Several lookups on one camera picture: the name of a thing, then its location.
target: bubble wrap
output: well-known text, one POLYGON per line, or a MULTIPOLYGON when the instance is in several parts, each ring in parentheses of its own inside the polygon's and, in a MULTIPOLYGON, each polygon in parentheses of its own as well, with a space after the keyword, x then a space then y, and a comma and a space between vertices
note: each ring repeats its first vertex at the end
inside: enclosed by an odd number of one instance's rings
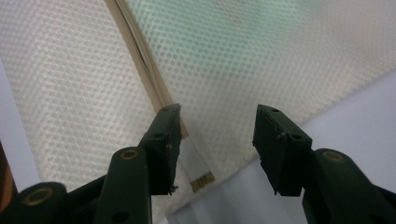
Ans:
MULTIPOLYGON (((396 67, 390 0, 128 3, 218 183, 256 156, 257 104, 302 122, 396 67)), ((103 175, 155 116, 103 1, 0 1, 0 57, 43 181, 103 175)), ((188 181, 179 165, 154 220, 197 197, 188 181)))

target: gray surface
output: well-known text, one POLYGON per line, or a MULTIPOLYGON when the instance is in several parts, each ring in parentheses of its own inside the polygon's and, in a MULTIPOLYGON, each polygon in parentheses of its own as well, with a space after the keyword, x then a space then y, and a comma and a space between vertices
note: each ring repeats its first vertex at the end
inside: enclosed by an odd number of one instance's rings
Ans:
MULTIPOLYGON (((396 192, 396 72, 309 120, 313 149, 350 156, 376 185, 396 192)), ((183 223, 306 223, 301 198, 274 196, 255 160, 231 179, 171 216, 183 223)))

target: bubble wrap sheet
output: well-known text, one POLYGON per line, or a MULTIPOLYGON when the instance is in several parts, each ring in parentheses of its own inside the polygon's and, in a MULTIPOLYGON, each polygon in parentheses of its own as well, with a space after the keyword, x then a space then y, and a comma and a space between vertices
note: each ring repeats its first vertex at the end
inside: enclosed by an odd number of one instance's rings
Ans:
MULTIPOLYGON (((302 122, 396 67, 390 0, 128 4, 218 183, 256 156, 257 104, 302 122)), ((43 181, 103 175, 155 116, 103 1, 0 1, 0 57, 43 181)), ((178 166, 155 220, 194 197, 188 182, 178 166)))

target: textured white sheet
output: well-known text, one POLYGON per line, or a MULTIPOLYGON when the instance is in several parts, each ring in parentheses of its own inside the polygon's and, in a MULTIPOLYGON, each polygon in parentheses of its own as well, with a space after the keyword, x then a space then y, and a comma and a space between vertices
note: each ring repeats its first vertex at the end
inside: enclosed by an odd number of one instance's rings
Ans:
MULTIPOLYGON (((218 182, 256 153, 258 103, 302 122, 396 66, 393 1, 128 1, 218 182)), ((43 181, 74 189, 154 110, 102 1, 1 1, 0 57, 43 181)), ((154 216, 193 197, 154 201, 154 216)))

